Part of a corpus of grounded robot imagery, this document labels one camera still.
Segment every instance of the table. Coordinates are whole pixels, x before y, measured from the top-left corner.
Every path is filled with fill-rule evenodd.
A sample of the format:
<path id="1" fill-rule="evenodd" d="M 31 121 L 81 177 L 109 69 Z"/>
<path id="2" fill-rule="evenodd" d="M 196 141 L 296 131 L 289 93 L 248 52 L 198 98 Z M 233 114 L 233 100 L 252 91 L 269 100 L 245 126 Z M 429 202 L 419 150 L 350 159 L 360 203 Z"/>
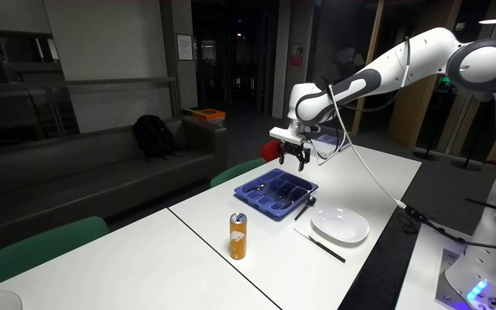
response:
<path id="1" fill-rule="evenodd" d="M 462 255 L 463 248 L 465 246 L 441 236 L 434 229 L 420 226 L 396 308 L 450 310 L 450 307 L 436 300 L 441 257 L 443 250 Z"/>
<path id="2" fill-rule="evenodd" d="M 388 193 L 401 198 L 420 164 L 362 146 L 357 148 Z M 274 222 L 233 196 L 236 186 L 276 167 L 317 183 L 315 207 L 343 205 L 367 217 L 370 234 L 357 246 L 338 246 L 312 234 L 345 257 L 346 264 L 341 264 L 295 233 L 295 227 L 310 233 L 310 219 L 315 207 L 298 222 L 295 222 L 296 210 L 281 222 Z M 298 172 L 298 160 L 293 157 L 286 157 L 284 165 L 279 165 L 277 160 L 269 162 L 229 183 L 181 202 L 171 207 L 171 210 L 279 307 L 319 310 L 338 308 L 343 301 L 393 215 L 395 203 L 376 186 L 355 157 L 353 148 L 348 148 L 320 167 L 314 159 L 303 172 Z M 233 212 L 245 212 L 248 215 L 248 253 L 243 260 L 233 260 L 227 253 L 227 221 Z"/>
<path id="3" fill-rule="evenodd" d="M 395 198 L 408 190 L 420 164 L 357 146 L 379 183 Z M 271 169 L 284 169 L 319 184 L 315 207 L 343 205 L 370 222 L 357 246 L 338 246 L 312 234 L 346 264 L 333 258 L 293 229 L 310 233 L 315 207 L 281 222 L 233 196 L 233 190 Z M 229 215 L 245 212 L 248 255 L 231 260 Z M 16 291 L 24 310 L 153 310 L 153 308 L 338 308 L 381 238 L 395 203 L 348 148 L 298 172 L 298 160 L 269 162 L 169 210 L 85 245 L 0 284 Z"/>
<path id="4" fill-rule="evenodd" d="M 0 284 L 24 310 L 277 308 L 169 210 Z"/>

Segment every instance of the blue plastic crate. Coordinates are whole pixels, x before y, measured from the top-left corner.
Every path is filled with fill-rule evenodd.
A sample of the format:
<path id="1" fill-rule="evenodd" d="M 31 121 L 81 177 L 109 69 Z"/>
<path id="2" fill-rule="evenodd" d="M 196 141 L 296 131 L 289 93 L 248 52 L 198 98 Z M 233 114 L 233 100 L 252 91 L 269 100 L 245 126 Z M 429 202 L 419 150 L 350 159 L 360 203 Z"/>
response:
<path id="1" fill-rule="evenodd" d="M 319 186 L 274 169 L 234 190 L 234 196 L 274 221 L 283 221 L 298 208 Z"/>

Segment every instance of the bench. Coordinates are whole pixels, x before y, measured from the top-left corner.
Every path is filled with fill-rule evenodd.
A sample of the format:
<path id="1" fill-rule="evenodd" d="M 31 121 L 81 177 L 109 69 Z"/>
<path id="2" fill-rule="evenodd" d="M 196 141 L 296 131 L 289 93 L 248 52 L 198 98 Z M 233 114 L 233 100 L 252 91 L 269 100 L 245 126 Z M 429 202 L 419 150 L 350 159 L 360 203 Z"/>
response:
<path id="1" fill-rule="evenodd" d="M 0 248 L 85 217 L 110 217 L 226 169 L 226 128 L 167 121 L 178 152 L 147 160 L 131 128 L 0 152 Z"/>

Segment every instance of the beverage can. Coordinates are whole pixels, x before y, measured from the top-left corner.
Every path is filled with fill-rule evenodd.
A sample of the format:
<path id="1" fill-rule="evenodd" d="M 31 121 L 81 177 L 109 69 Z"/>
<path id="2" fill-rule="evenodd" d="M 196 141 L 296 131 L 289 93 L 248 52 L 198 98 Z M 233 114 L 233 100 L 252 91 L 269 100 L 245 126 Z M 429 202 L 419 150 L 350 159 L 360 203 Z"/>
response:
<path id="1" fill-rule="evenodd" d="M 233 214 L 229 219 L 229 252 L 234 260 L 241 260 L 246 257 L 246 233 L 246 214 Z"/>

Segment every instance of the backpack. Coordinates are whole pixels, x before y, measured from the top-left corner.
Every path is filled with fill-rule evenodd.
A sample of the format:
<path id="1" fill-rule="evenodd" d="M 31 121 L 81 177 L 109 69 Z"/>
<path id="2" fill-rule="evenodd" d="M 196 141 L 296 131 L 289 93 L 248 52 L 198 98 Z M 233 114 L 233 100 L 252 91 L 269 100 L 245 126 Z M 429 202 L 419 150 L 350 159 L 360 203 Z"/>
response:
<path id="1" fill-rule="evenodd" d="M 157 115 L 141 115 L 133 134 L 147 159 L 165 157 L 176 150 L 174 134 Z"/>

